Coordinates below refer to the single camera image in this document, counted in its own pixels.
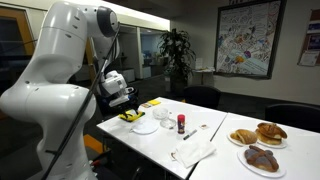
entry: black chair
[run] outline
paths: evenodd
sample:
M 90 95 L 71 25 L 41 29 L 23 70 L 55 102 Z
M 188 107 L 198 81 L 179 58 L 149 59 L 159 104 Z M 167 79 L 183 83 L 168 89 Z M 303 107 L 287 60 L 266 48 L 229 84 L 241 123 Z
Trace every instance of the black chair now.
M 183 90 L 186 103 L 217 109 L 221 91 L 207 85 L 191 85 Z
M 304 104 L 274 104 L 266 107 L 267 121 L 320 133 L 320 108 Z

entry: white plate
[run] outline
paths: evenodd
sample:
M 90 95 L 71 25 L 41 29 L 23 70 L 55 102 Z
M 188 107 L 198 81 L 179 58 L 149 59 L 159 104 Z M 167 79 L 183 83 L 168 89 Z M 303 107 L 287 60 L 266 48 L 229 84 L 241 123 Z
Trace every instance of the white plate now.
M 143 121 L 137 122 L 131 130 L 137 134 L 151 134 L 159 128 L 159 122 Z
M 256 143 L 252 143 L 252 144 L 243 144 L 242 142 L 238 141 L 238 140 L 235 140 L 235 139 L 232 139 L 230 137 L 230 135 L 234 133 L 234 131 L 231 131 L 230 133 L 227 133 L 227 138 L 229 139 L 229 141 L 231 141 L 232 143 L 238 145 L 238 146 L 248 146 L 248 145 L 253 145 L 253 144 L 256 144 Z
M 238 159 L 240 160 L 240 162 L 249 170 L 251 170 L 254 173 L 257 173 L 261 176 L 265 176 L 265 177 L 269 177 L 269 178 L 279 178 L 282 177 L 286 174 L 286 170 L 284 168 L 281 167 L 281 164 L 279 163 L 279 161 L 277 160 L 278 164 L 279 164 L 279 169 L 277 172 L 269 172 L 269 171 L 265 171 L 259 168 L 256 168 L 250 164 L 247 163 L 247 159 L 244 157 L 244 152 L 249 149 L 249 146 L 246 147 L 242 147 L 237 155 L 238 155 Z
M 282 148 L 287 147 L 287 145 L 288 145 L 288 144 L 287 144 L 287 141 L 284 140 L 284 139 L 282 139 L 282 142 L 281 142 L 281 144 L 279 144 L 279 145 L 267 144 L 267 143 L 264 143 L 264 142 L 260 141 L 259 139 L 258 139 L 257 142 L 258 142 L 259 144 L 263 145 L 263 146 L 270 147 L 270 148 L 275 148 L 275 149 L 282 149 Z

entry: bread roll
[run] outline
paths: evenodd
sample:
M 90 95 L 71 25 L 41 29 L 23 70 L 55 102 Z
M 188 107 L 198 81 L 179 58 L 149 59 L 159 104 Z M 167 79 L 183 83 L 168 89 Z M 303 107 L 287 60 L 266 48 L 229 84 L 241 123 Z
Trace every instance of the bread roll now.
M 279 164 L 270 150 L 264 151 L 256 146 L 250 145 L 249 149 L 244 152 L 244 156 L 248 164 L 259 169 L 269 172 L 276 172 L 279 169 Z
M 232 133 L 230 137 L 240 141 L 242 144 L 253 144 L 257 142 L 257 135 L 246 129 L 238 129 Z
M 275 138 L 270 138 L 268 136 L 265 136 L 263 135 L 261 132 L 260 132 L 260 129 L 256 129 L 256 134 L 258 136 L 258 139 L 264 143 L 267 143 L 267 144 L 271 144 L 271 145 L 279 145 L 281 144 L 281 139 L 275 139 Z
M 287 133 L 284 132 L 277 124 L 275 123 L 260 123 L 258 128 L 261 134 L 264 136 L 274 138 L 274 139 L 286 139 Z

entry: red can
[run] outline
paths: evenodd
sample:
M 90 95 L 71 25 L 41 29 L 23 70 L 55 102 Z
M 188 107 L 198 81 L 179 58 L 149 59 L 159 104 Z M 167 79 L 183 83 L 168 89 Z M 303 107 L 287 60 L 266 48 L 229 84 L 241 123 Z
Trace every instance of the red can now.
M 185 116 L 183 114 L 178 115 L 178 133 L 184 134 Z

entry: white napkin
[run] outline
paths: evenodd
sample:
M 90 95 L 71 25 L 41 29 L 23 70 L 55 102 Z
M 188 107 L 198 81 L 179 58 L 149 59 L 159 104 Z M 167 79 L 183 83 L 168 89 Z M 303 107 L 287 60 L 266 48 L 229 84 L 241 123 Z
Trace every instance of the white napkin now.
M 180 142 L 174 152 L 170 153 L 170 157 L 183 164 L 185 168 L 188 168 L 214 153 L 215 150 L 215 146 L 210 141 L 188 139 Z

